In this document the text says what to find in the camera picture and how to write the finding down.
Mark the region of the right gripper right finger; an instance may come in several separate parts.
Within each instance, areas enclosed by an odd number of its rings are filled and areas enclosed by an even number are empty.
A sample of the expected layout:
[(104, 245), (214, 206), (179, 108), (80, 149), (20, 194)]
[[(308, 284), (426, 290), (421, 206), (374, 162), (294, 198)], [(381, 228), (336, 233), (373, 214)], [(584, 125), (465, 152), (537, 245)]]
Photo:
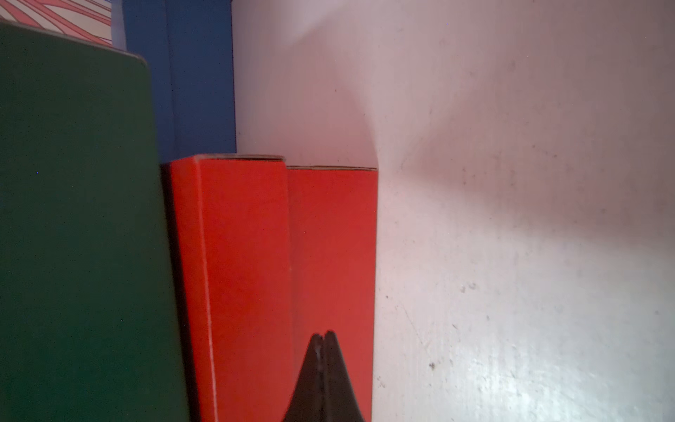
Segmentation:
[(323, 336), (323, 421), (364, 422), (350, 381), (337, 335)]

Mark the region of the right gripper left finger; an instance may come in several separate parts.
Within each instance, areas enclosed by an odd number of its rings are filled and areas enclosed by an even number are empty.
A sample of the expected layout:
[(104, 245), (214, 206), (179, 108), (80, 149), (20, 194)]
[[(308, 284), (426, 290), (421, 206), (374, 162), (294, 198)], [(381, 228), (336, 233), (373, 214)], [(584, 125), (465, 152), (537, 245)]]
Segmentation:
[(323, 420), (323, 337), (313, 334), (302, 362), (284, 422)]

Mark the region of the red shoebox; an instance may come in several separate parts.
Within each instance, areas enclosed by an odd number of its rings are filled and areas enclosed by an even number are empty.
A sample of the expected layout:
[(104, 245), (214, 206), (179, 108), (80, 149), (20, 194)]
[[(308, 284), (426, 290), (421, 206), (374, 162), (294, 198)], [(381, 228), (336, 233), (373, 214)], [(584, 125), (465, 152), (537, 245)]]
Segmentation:
[(283, 421), (313, 334), (372, 418), (378, 173), (197, 155), (163, 166), (194, 421)]

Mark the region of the green shoebox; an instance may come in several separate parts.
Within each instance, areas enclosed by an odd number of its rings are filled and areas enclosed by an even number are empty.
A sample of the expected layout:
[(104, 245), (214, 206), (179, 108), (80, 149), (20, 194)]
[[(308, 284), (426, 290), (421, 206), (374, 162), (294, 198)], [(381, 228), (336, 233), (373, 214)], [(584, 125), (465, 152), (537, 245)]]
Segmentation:
[(142, 58), (1, 26), (1, 418), (190, 418)]

